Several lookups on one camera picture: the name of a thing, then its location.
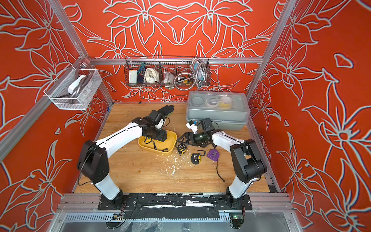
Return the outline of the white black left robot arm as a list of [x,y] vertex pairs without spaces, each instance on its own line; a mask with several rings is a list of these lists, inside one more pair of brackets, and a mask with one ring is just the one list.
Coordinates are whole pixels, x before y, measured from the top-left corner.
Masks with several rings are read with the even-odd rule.
[[153,110],[149,116],[137,117],[121,130],[97,141],[86,141],[80,153],[77,169],[101,192],[104,200],[121,205],[123,192],[110,177],[108,159],[129,142],[141,136],[164,142],[166,117],[174,111],[173,105]]

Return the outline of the black round tape measure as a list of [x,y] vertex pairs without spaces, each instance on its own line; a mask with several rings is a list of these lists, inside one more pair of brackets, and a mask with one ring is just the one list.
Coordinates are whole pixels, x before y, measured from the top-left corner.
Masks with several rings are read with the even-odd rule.
[[194,165],[198,165],[200,164],[200,161],[202,159],[203,156],[206,155],[206,151],[205,150],[197,150],[196,153],[192,153],[191,154],[191,162],[192,164]]

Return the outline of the purple tape measure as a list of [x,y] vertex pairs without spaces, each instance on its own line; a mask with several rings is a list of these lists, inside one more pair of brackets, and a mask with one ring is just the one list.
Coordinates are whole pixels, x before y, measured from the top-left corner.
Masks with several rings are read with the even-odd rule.
[[209,152],[206,154],[207,158],[209,158],[210,160],[216,162],[216,173],[218,175],[218,177],[225,183],[225,180],[221,177],[221,175],[219,174],[219,171],[218,171],[218,164],[219,164],[219,157],[220,157],[220,153],[218,150],[216,149],[211,149],[209,150]]

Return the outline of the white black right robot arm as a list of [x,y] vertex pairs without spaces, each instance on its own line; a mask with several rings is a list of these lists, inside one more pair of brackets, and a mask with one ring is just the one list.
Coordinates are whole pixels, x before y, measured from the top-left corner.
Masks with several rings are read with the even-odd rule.
[[257,143],[252,140],[241,140],[226,132],[216,129],[210,118],[202,119],[199,122],[189,121],[187,128],[192,132],[186,132],[180,143],[194,147],[206,147],[209,144],[214,147],[221,147],[231,154],[232,164],[236,177],[227,188],[226,194],[232,199],[242,198],[248,188],[256,181],[259,181],[267,172],[267,166],[262,160]]

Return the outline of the yellow black tape measure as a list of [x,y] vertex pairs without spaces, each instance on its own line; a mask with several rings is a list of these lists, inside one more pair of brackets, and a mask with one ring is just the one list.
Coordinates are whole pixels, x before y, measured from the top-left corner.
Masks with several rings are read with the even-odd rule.
[[176,142],[176,149],[177,149],[177,152],[178,154],[181,156],[183,154],[186,153],[187,151],[187,141],[186,140],[180,140],[178,139],[177,142]]

